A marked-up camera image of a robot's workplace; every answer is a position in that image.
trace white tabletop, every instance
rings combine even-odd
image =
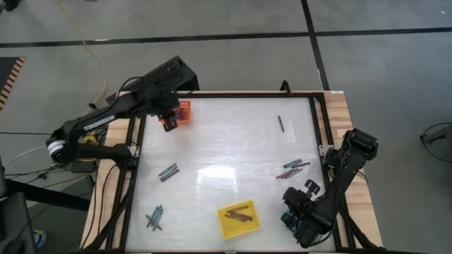
[[[311,179],[324,193],[309,100],[183,100],[191,101],[189,125],[166,133],[155,117],[146,121],[126,249],[302,251],[280,218],[288,187],[305,191]],[[275,178],[297,158],[311,165]],[[160,182],[158,174],[173,163],[180,172]],[[246,200],[254,201],[261,228],[224,239],[217,209]],[[145,214],[157,205],[164,209],[162,231],[146,228]],[[333,238],[310,250],[334,250]]]

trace yellow cable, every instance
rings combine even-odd
[[[69,22],[72,24],[72,26],[77,30],[77,33],[80,36],[80,39],[82,40],[83,46],[85,47],[85,50],[87,51],[87,53],[89,53],[91,56],[94,57],[94,59],[96,59],[96,62],[99,64],[99,67],[102,69],[102,77],[104,78],[104,86],[102,88],[102,92],[100,92],[99,96],[97,96],[96,100],[93,102],[94,104],[96,104],[99,101],[99,99],[101,98],[101,96],[104,94],[105,90],[107,89],[107,74],[105,73],[104,66],[102,66],[102,63],[100,63],[100,60],[98,59],[98,57],[96,55],[94,55],[94,53],[86,45],[85,38],[83,37],[81,31],[78,29],[78,26],[75,24],[75,22],[73,21],[72,17],[69,15],[69,13],[67,13],[67,11],[63,8],[60,1],[55,0],[55,2],[57,4],[57,6],[60,8],[60,10],[64,13],[66,18],[69,20]]]
[[[90,142],[90,141],[94,141],[94,143],[96,144],[96,145],[99,145],[99,143],[97,142],[97,140],[96,140],[96,131],[91,131],[91,133],[90,134],[88,134],[88,135],[86,135],[84,138],[83,138],[83,142],[82,143],[88,143],[88,142]],[[96,158],[92,158],[92,159],[78,159],[78,161],[79,162],[94,162],[96,160]]]

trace white cable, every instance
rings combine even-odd
[[[19,159],[19,158],[22,157],[23,155],[27,155],[27,154],[29,154],[29,153],[31,153],[31,152],[38,151],[38,150],[43,149],[43,148],[46,148],[46,147],[47,147],[47,146],[43,145],[42,147],[36,147],[35,149],[31,149],[30,151],[21,153],[21,154],[19,154],[18,156],[14,157],[14,158],[13,158],[12,160],[10,160],[9,162],[3,164],[3,167],[6,166],[6,165],[8,165],[8,164],[10,164],[11,162],[14,162],[15,160]]]

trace orange striped object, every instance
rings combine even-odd
[[[8,78],[6,79],[6,82],[3,86],[3,89],[0,91],[0,111],[5,107],[6,100],[8,99],[14,83],[16,82],[16,78],[19,75],[19,72],[23,66],[23,63],[25,63],[24,57],[19,57],[16,60],[16,63],[14,64],[13,68],[11,69],[11,73],[9,74]]]

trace metal bracket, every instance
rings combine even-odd
[[[287,80],[284,80],[284,81],[282,82],[280,91],[285,91],[285,93],[286,93],[287,96],[292,96],[292,91],[291,91],[291,89],[290,89],[290,85],[289,85],[289,83],[288,83]]]
[[[319,154],[324,156],[329,148],[340,149],[340,145],[319,145]]]

